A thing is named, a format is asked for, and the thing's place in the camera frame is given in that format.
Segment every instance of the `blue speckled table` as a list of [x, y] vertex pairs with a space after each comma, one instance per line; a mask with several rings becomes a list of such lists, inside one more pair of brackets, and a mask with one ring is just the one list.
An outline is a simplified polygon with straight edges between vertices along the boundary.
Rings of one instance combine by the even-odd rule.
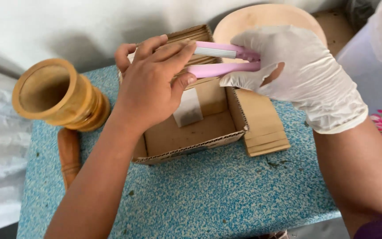
[[[116, 67], [85, 75], [113, 105]], [[239, 140], [162, 165], [131, 164], [110, 238], [246, 237], [339, 217], [304, 113], [289, 103], [273, 104], [289, 150], [250, 158]], [[33, 124], [19, 239], [42, 238], [65, 193], [58, 130], [42, 121]], [[81, 135], [82, 160], [100, 132]]]

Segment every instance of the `gloved hand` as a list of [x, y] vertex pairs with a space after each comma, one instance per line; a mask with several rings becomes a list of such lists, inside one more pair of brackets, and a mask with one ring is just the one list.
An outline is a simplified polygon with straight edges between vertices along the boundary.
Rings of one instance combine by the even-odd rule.
[[[307, 123], [318, 133], [343, 132], [368, 116], [356, 83], [312, 31], [291, 25], [265, 26], [235, 36], [231, 44], [259, 52], [261, 69], [229, 73], [220, 86], [236, 86], [292, 102], [306, 112]], [[279, 64], [284, 67], [279, 76], [262, 86]]]

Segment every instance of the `cardboard box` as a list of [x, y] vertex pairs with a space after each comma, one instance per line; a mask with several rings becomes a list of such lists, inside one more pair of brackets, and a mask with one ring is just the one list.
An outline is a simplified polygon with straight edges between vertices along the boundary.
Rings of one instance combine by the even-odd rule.
[[[207, 25], [195, 26], [168, 34], [168, 42], [189, 38], [213, 42]], [[221, 63], [217, 57], [194, 55], [186, 65]], [[189, 85], [195, 88], [203, 120], [183, 126], [173, 116], [148, 129], [135, 147], [132, 162], [156, 164], [180, 158], [208, 148], [229, 144], [248, 131], [248, 124], [238, 102], [236, 88], [220, 87], [219, 77], [199, 79]]]

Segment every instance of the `pink tongs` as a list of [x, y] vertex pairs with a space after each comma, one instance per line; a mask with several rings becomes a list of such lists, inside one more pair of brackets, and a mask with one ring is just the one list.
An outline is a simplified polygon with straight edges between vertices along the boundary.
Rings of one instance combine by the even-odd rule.
[[194, 54], [211, 57], [225, 57], [243, 59], [249, 63], [220, 63], [207, 65], [193, 65], [187, 71], [197, 78], [218, 77], [233, 71], [258, 71], [260, 70], [260, 54], [242, 46], [219, 44], [214, 42], [196, 42]]

